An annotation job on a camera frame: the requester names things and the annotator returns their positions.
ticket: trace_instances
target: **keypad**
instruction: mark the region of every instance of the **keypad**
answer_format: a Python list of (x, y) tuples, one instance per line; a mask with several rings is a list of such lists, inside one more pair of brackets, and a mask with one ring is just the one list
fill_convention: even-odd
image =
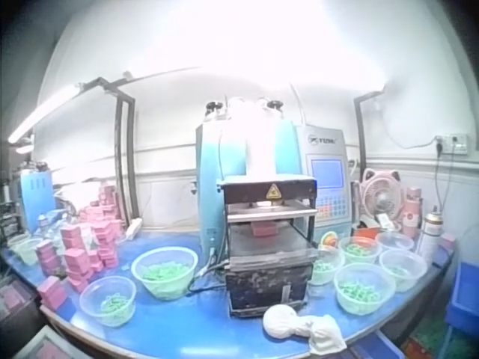
[(347, 216), (347, 202), (342, 193), (324, 194), (316, 200), (317, 221), (326, 219), (343, 218)]

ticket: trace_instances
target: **blue table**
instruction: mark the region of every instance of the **blue table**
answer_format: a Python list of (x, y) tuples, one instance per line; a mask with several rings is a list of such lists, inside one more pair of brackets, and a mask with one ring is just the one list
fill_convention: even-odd
[[(51, 322), (98, 349), (111, 355), (130, 358), (305, 358), (308, 342), (304, 338), (291, 337), (274, 340), (262, 328), (261, 319), (231, 318), (228, 313), (226, 291), (203, 292), (177, 301), (161, 302), (139, 283), (129, 270), (132, 261), (140, 254), (154, 248), (178, 245), (200, 252), (197, 234), (140, 233), (134, 241), (118, 247), (120, 265), (96, 276), (123, 275), (137, 283), (136, 312), (132, 319), (120, 328), (107, 328), (87, 317), (79, 309), (79, 295), (68, 284), (69, 298), (58, 310), (41, 310)], [(4, 258), (13, 269), (34, 286), (45, 277), (39, 266), (25, 266), (9, 250), (3, 250)], [(449, 263), (449, 254), (441, 249), (436, 262)], [(348, 344), (381, 328), (399, 313), (440, 272), (433, 266), (406, 293), (396, 294), (378, 311), (369, 316), (353, 316), (338, 305), (332, 285), (320, 293), (309, 292), (308, 305), (299, 315), (323, 316), (329, 314), (338, 322)]]

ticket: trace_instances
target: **machine control panel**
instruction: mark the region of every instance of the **machine control panel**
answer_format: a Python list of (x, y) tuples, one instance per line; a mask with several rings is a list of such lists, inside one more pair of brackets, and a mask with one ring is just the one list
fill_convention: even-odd
[(341, 130), (298, 127), (303, 173), (317, 181), (316, 227), (352, 220), (347, 153)]

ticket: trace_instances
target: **yellow warning triangle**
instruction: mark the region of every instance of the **yellow warning triangle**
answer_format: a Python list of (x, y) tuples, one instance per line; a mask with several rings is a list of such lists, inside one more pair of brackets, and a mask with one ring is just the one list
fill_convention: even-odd
[(271, 187), (269, 187), (268, 193), (266, 193), (266, 199), (278, 200), (279, 198), (281, 198), (281, 192), (279, 191), (278, 186), (273, 183)]

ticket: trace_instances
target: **wall socket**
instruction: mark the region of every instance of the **wall socket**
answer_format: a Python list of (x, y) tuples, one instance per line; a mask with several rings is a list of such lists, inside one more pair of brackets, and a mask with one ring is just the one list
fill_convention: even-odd
[(469, 144), (467, 134), (452, 133), (450, 135), (438, 136), (442, 140), (442, 153), (445, 155), (467, 156), (469, 154)]

